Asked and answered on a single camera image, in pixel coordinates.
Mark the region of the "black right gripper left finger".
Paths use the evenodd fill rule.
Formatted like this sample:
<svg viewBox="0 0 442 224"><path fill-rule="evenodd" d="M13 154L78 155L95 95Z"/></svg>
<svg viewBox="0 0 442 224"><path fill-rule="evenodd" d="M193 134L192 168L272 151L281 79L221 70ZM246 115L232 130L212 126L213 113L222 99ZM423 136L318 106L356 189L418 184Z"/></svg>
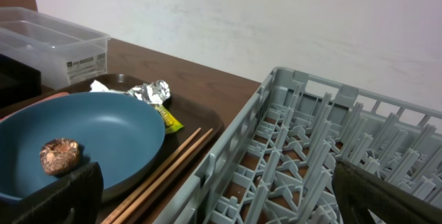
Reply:
<svg viewBox="0 0 442 224"><path fill-rule="evenodd" d="M1 208L2 223L94 223L104 180L90 162L35 193Z"/></svg>

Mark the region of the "brown shiitake mushroom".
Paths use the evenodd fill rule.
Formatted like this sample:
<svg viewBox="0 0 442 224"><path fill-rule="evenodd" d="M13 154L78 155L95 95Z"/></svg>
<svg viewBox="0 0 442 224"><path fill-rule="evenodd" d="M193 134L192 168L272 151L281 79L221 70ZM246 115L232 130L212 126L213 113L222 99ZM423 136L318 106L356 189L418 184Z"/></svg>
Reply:
<svg viewBox="0 0 442 224"><path fill-rule="evenodd" d="M41 166L48 175L65 174L76 167L81 158L79 144L69 138L47 142L39 152Z"/></svg>

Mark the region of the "aluminium foil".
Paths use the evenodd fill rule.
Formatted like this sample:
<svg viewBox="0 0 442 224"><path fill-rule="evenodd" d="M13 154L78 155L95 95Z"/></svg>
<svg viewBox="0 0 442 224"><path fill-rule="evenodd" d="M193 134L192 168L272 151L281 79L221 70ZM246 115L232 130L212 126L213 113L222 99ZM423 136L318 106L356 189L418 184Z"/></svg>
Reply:
<svg viewBox="0 0 442 224"><path fill-rule="evenodd" d="M163 104L171 96L169 85L164 80L134 86L126 94L148 104Z"/></svg>

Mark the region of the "yellow green snack wrapper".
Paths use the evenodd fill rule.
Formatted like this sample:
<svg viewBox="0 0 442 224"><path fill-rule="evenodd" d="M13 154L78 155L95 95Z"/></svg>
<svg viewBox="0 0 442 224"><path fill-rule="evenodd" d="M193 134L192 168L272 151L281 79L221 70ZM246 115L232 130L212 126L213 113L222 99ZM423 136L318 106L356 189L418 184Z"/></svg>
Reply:
<svg viewBox="0 0 442 224"><path fill-rule="evenodd" d="M184 127L162 104L154 104L153 107L164 121L166 134L175 133Z"/></svg>

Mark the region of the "white napkin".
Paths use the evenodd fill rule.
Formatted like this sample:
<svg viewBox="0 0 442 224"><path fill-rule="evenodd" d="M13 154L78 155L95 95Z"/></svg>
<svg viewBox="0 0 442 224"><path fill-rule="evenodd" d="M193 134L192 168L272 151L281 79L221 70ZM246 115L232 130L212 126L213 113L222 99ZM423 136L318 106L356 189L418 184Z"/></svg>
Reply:
<svg viewBox="0 0 442 224"><path fill-rule="evenodd" d="M114 90L114 89L110 89L107 86L105 86L104 84L102 84L101 82L94 80L91 84L90 84L90 92L91 93L118 93L118 94L123 94L124 91L118 91L118 90Z"/></svg>

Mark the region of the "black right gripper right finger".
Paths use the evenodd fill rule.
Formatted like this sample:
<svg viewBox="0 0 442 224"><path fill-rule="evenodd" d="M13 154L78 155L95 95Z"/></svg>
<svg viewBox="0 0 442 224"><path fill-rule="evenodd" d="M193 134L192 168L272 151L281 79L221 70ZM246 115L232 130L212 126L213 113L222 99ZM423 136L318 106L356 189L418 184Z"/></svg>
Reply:
<svg viewBox="0 0 442 224"><path fill-rule="evenodd" d="M344 224L441 224L441 210L344 160L337 160L332 188Z"/></svg>

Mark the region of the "orange carrot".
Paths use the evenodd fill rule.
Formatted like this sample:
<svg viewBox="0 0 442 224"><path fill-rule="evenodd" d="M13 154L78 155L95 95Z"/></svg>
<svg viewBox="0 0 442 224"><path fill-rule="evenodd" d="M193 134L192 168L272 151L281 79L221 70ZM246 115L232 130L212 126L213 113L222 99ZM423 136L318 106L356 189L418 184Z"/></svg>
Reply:
<svg viewBox="0 0 442 224"><path fill-rule="evenodd" d="M34 106L34 105L36 105L36 104L40 104L40 103L42 103L42 102L45 102L45 101L48 101L48 100L53 100L53 99L55 99L55 98L59 98L59 97L64 97L64 96L67 96L67 95L70 95L70 93L68 93L68 92L61 92L61 93L56 93L56 94L54 94L54 95L48 96L48 97L46 97L46 98L44 98L44 99L42 99L42 100L39 100L38 102L34 102L34 103L32 103L32 104L30 104L30 105L28 105L28 106L26 106L26 107L23 107L22 109L19 109L19 110L15 111L15 112L13 112L13 113L11 113L11 114L5 116L5 117L2 117L2 118L1 118L1 121L3 121L3 120L5 120L5 119L9 118L10 116L12 116L12 115L14 115L14 114L16 114L16 113L18 113L18 112L24 110L24 109L27 109L27 108L29 108L29 107L32 107L32 106Z"/></svg>

